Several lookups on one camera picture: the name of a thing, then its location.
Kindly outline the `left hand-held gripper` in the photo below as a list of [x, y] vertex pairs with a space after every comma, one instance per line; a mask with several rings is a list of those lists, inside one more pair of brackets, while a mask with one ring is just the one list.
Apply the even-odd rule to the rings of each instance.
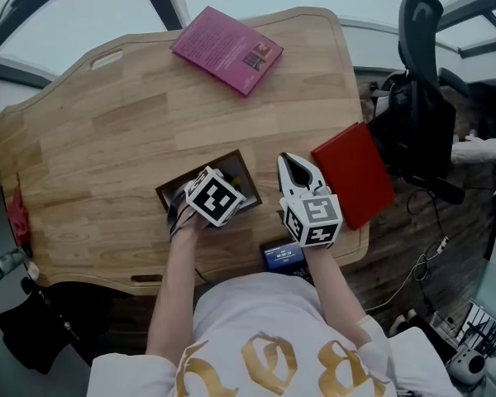
[[170, 200], [167, 226], [173, 236], [195, 213], [221, 227], [240, 210], [246, 197], [228, 183], [219, 169], [205, 166], [196, 179], [180, 186]]

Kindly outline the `person's left forearm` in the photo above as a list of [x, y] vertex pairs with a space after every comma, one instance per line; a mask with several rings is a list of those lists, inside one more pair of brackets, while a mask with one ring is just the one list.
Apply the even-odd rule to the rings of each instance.
[[145, 353], [178, 365], [193, 339], [193, 294], [198, 239], [207, 226], [195, 214], [170, 242], [166, 271], [150, 320]]

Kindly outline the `red book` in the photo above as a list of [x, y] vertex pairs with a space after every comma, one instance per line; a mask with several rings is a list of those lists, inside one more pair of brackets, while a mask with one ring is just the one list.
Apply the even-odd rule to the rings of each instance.
[[337, 195], [348, 228], [363, 227], [395, 200], [391, 180], [365, 123], [346, 128], [311, 155]]

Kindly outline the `black office chair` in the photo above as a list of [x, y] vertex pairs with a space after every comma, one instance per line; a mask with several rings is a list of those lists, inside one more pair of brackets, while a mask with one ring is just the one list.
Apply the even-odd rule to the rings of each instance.
[[468, 84], [436, 66], [436, 32], [443, 14], [439, 0], [402, 0], [398, 53], [404, 65], [372, 88], [374, 114], [368, 128], [388, 172], [439, 199], [460, 204], [465, 191], [448, 182], [455, 107], [441, 89], [468, 96]]

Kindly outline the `dark box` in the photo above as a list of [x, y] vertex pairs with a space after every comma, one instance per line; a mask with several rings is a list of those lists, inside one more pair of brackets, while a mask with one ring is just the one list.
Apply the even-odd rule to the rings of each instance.
[[242, 204], [237, 213], [245, 212], [261, 204], [259, 193], [255, 187], [253, 179], [250, 176], [246, 163], [242, 158], [241, 152], [239, 150], [235, 150], [211, 160], [207, 164], [200, 165], [189, 172], [158, 186], [155, 189], [155, 192], [167, 213], [167, 219], [169, 203], [174, 196], [174, 192], [190, 180], [196, 179], [199, 172], [207, 165], [211, 166], [213, 169], [219, 169], [222, 172], [224, 179], [226, 175], [230, 175], [232, 177], [239, 176], [241, 178], [241, 187], [235, 189], [240, 191], [246, 197], [246, 201]]

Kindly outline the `red crumpled wrapper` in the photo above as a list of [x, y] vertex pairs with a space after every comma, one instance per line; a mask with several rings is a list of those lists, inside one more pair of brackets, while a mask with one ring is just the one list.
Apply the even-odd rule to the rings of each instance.
[[31, 231], [27, 210], [21, 196], [21, 188], [15, 188], [13, 199], [7, 206], [7, 218], [12, 226], [12, 232], [18, 246], [27, 245], [31, 240]]

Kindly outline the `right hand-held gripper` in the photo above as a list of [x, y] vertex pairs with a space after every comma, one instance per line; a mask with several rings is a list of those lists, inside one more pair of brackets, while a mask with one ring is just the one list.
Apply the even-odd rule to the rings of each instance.
[[[282, 152], [277, 166], [283, 225], [301, 247], [330, 246], [343, 224], [337, 195], [325, 186], [321, 171], [301, 156]], [[294, 197], [298, 189], [314, 191]]]

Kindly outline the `green plastic bottle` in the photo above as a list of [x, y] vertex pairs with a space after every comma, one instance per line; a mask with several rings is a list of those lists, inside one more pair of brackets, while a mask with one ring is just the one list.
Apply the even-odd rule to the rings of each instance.
[[20, 265], [31, 258], [31, 250], [25, 246], [17, 246], [0, 256], [0, 280], [9, 275]]

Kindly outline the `magenta book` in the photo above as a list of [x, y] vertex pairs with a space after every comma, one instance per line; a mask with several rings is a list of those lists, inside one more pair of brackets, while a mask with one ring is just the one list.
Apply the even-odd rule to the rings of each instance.
[[283, 47], [213, 7], [204, 8], [170, 46], [247, 97], [283, 54]]

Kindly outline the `white shirt with gold print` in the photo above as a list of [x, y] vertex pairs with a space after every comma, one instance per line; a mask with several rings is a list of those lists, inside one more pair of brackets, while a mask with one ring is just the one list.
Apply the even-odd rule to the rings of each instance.
[[118, 353], [93, 361], [87, 397], [460, 397], [423, 341], [392, 347], [371, 317], [354, 345], [322, 317], [316, 290], [259, 273], [225, 281], [198, 301], [179, 362]]

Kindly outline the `dark phone with lit screen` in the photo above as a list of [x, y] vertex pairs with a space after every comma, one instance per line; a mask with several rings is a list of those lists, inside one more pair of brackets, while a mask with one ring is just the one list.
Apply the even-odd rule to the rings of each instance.
[[289, 239], [262, 244], [260, 254], [268, 272], [292, 275], [307, 267], [302, 247]]

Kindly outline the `person's right forearm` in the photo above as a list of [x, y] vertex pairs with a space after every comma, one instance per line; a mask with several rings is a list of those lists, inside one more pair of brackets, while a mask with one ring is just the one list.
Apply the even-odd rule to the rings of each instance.
[[365, 311], [329, 250], [324, 246], [310, 246], [305, 247], [303, 253], [326, 323], [356, 348], [371, 342], [370, 335], [359, 326], [359, 321], [366, 316]]

